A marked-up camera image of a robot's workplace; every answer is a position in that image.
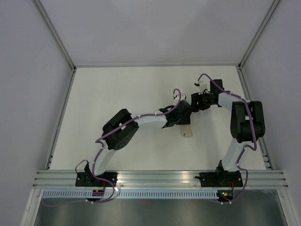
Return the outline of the beige cloth napkin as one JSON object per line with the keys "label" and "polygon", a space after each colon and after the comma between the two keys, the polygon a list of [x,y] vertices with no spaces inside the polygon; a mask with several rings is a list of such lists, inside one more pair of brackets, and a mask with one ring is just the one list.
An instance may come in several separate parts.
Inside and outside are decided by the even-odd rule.
{"label": "beige cloth napkin", "polygon": [[191,125],[180,125],[180,133],[181,136],[184,138],[191,138],[193,137]]}

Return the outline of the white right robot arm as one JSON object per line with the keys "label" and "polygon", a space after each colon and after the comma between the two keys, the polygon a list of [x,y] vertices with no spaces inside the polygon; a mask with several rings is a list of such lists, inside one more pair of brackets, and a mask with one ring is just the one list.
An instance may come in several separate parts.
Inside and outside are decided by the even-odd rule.
{"label": "white right robot arm", "polygon": [[196,178],[201,187],[242,187],[243,181],[239,162],[246,148],[257,149],[257,140],[265,134],[263,107],[260,101],[247,101],[225,91],[222,80],[211,80],[207,85],[198,80],[199,91],[191,95],[193,112],[209,109],[213,105],[230,111],[231,144],[214,172],[201,172]]}

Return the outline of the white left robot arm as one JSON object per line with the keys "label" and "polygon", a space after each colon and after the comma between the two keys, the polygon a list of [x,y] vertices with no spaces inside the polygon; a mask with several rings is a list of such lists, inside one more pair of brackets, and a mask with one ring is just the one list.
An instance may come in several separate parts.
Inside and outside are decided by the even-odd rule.
{"label": "white left robot arm", "polygon": [[104,126],[102,136],[96,140],[101,148],[85,169],[85,180],[91,186],[102,183],[106,167],[113,155],[125,148],[136,132],[142,129],[165,129],[175,125],[189,125],[192,107],[185,100],[176,105],[160,108],[154,113],[130,113],[121,109]]}

